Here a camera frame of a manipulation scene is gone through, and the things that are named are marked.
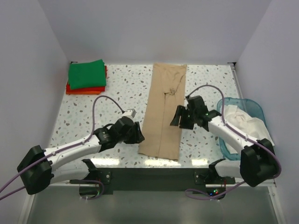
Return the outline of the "beige t shirt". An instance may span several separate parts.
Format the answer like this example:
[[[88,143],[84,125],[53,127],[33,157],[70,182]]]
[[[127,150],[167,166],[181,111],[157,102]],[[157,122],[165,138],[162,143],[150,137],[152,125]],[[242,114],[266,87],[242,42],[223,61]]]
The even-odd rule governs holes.
[[[187,65],[155,63],[139,154],[177,161],[181,129],[171,126],[178,105],[184,103]]]

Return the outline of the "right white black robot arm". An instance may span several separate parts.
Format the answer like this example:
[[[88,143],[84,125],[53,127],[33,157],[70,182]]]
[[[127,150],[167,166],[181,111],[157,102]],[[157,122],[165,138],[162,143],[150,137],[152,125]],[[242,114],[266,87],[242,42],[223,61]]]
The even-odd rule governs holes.
[[[268,139],[246,135],[227,122],[220,112],[209,111],[201,96],[187,97],[187,106],[178,105],[170,125],[190,130],[194,125],[202,127],[223,139],[240,155],[238,161],[219,159],[209,165],[207,177],[213,183],[219,183],[225,177],[242,178],[255,187],[281,173],[281,165]]]

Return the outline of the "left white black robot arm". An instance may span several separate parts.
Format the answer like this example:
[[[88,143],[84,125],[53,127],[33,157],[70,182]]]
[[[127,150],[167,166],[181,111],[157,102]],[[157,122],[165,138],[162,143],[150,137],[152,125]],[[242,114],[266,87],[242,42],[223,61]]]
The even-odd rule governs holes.
[[[32,147],[17,167],[29,195],[39,193],[50,184],[82,179],[86,183],[96,180],[97,172],[91,167],[64,170],[61,167],[76,159],[114,148],[118,143],[139,144],[143,142],[139,122],[124,116],[114,124],[97,128],[89,136],[57,148]]]

